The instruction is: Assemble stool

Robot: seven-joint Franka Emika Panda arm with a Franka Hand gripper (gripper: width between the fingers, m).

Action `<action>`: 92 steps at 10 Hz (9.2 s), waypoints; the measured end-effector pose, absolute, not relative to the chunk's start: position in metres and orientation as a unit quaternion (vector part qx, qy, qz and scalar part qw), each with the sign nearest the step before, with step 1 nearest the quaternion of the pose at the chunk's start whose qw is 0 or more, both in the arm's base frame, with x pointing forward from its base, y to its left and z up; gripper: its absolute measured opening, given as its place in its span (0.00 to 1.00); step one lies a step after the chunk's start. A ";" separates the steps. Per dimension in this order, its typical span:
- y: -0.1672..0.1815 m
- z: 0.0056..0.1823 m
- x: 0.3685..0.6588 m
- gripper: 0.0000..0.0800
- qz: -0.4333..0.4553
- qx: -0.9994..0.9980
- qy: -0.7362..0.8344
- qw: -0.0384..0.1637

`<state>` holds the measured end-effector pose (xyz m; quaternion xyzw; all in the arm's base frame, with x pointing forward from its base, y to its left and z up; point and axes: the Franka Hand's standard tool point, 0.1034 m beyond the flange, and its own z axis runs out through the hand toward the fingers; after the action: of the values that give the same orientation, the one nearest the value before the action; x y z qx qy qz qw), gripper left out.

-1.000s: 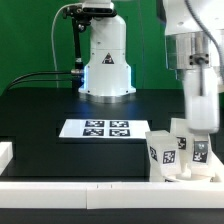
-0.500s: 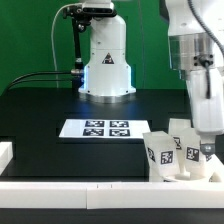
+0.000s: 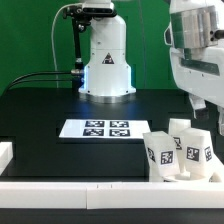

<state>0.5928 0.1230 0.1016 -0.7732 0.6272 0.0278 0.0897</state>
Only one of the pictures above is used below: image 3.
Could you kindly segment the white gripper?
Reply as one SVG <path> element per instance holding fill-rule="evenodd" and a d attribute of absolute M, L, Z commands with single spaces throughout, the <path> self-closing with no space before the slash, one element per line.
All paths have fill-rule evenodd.
<path fill-rule="evenodd" d="M 218 106 L 219 133 L 224 136 L 224 48 L 208 47 L 202 52 L 200 63 L 216 65 L 217 73 L 211 73 L 208 68 L 197 71 L 182 66 L 182 56 L 179 50 L 170 49 L 171 68 L 176 85 L 191 93 L 189 100 L 195 119 L 207 120 L 209 118 L 205 100 Z"/>

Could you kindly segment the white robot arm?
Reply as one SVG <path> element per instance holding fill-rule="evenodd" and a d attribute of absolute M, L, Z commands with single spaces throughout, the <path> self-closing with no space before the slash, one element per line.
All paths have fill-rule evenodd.
<path fill-rule="evenodd" d="M 164 40 L 170 46 L 170 62 L 176 85 L 189 93 L 196 118 L 206 113 L 206 102 L 218 107 L 219 132 L 224 135 L 224 1 L 167 0 L 170 23 Z M 88 15 L 97 36 L 94 41 L 87 82 L 93 96 L 102 96 L 92 80 L 107 64 L 124 67 L 124 37 L 115 33 L 111 0 L 85 0 L 82 12 Z"/>

